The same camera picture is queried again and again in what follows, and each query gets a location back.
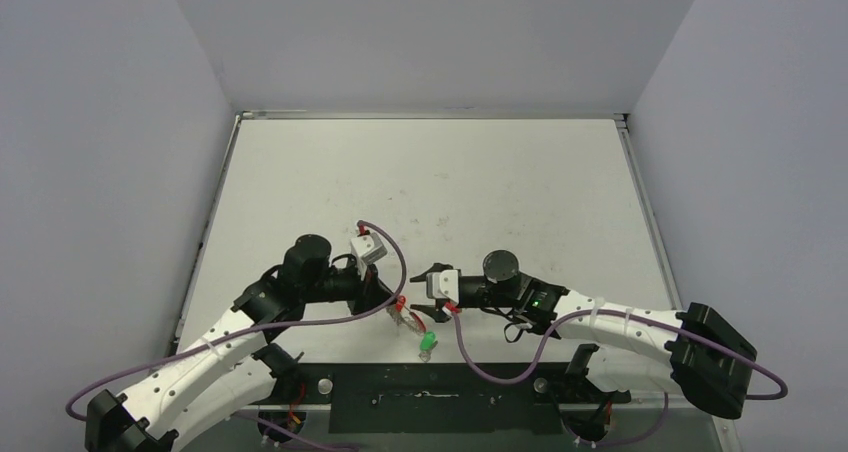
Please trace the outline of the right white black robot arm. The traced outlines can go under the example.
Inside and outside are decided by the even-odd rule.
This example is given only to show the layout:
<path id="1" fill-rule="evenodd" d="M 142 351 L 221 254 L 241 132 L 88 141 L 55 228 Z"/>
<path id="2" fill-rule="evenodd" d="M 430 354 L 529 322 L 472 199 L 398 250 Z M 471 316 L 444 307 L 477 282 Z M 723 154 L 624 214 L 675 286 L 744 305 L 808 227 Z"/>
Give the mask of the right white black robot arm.
<path id="1" fill-rule="evenodd" d="M 710 415 L 738 419 L 749 398 L 756 348 L 708 305 L 648 310 L 607 302 L 522 272 L 507 250 L 489 253 L 479 276 L 435 263 L 411 280 L 425 284 L 434 303 L 424 312 L 437 322 L 489 310 L 521 331 L 596 345 L 565 374 L 577 400 L 600 392 L 663 392 Z"/>

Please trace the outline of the silver keyring with red grip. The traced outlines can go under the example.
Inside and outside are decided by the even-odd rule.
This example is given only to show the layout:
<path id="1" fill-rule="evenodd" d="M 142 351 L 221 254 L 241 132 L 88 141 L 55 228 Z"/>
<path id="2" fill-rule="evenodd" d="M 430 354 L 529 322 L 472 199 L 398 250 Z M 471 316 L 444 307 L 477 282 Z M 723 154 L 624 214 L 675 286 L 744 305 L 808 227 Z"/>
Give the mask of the silver keyring with red grip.
<path id="1" fill-rule="evenodd" d="M 399 327 L 405 327 L 416 335 L 423 336 L 427 332 L 426 325 L 421 318 L 406 304 L 404 295 L 399 295 L 396 300 L 386 307 L 386 312 Z"/>

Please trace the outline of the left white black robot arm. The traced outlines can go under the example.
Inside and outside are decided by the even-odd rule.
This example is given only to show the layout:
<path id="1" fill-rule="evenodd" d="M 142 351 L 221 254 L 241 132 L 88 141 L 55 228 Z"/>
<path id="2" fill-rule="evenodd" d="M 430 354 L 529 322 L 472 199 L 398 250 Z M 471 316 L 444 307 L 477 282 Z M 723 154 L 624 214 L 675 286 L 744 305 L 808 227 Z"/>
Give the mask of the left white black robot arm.
<path id="1" fill-rule="evenodd" d="M 276 338 L 292 328 L 359 321 L 395 304 L 376 266 L 388 248 L 408 271 L 397 242 L 360 221 L 347 263 L 337 267 L 327 239 L 299 237 L 189 349 L 87 386 L 88 451 L 181 451 L 241 409 L 298 389 L 296 360 Z"/>

